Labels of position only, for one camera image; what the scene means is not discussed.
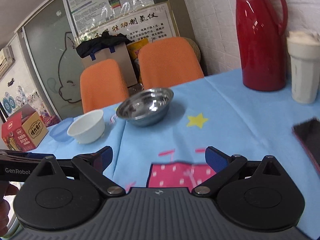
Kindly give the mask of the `person's left hand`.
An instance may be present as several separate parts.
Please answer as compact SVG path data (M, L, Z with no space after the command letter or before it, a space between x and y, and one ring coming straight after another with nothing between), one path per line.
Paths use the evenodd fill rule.
M13 195L16 195L18 191L19 189L16 186L10 183L7 183L6 191L3 193L3 195L13 196ZM8 214L10 211L10 204L2 198L0 207L1 207L1 223L0 223L1 236L4 236L8 231L7 224L9 222Z

